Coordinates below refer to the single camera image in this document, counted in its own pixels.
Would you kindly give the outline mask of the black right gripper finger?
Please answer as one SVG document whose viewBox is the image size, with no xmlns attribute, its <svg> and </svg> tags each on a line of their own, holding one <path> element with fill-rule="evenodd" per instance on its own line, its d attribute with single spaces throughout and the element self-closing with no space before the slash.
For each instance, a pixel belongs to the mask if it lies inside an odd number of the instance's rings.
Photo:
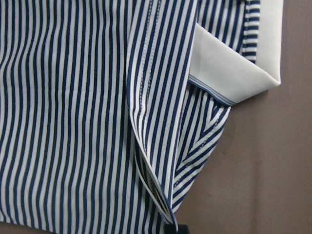
<svg viewBox="0 0 312 234">
<path fill-rule="evenodd" d="M 188 225 L 178 224 L 175 218 L 164 219 L 164 234 L 187 234 Z"/>
</svg>

